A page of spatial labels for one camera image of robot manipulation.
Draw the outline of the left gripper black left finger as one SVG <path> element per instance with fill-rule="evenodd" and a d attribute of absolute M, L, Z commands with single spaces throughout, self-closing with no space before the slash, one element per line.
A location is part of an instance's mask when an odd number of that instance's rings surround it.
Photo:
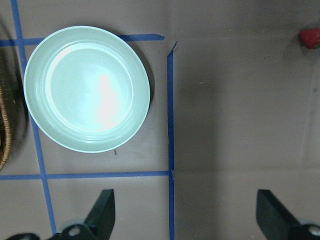
<path fill-rule="evenodd" d="M 113 189 L 101 191 L 83 223 L 67 226 L 52 236 L 52 240 L 108 240 L 116 220 Z"/>

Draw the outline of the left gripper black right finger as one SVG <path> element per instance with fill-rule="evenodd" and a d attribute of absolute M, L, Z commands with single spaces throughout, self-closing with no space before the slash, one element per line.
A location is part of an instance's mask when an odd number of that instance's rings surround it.
<path fill-rule="evenodd" d="M 320 226 L 300 223 L 268 189 L 259 189 L 256 195 L 255 217 L 267 240 L 318 240 Z"/>

